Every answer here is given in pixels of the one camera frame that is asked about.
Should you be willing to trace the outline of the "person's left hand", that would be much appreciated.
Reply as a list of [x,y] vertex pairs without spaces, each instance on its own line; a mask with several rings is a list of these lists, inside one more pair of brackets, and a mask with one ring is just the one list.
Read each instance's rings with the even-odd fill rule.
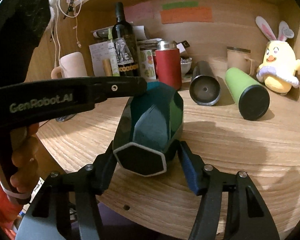
[[12,154],[12,162],[18,172],[11,176],[10,182],[19,193],[31,193],[39,180],[36,160],[39,142],[35,137],[38,129],[38,123],[29,126],[25,140]]

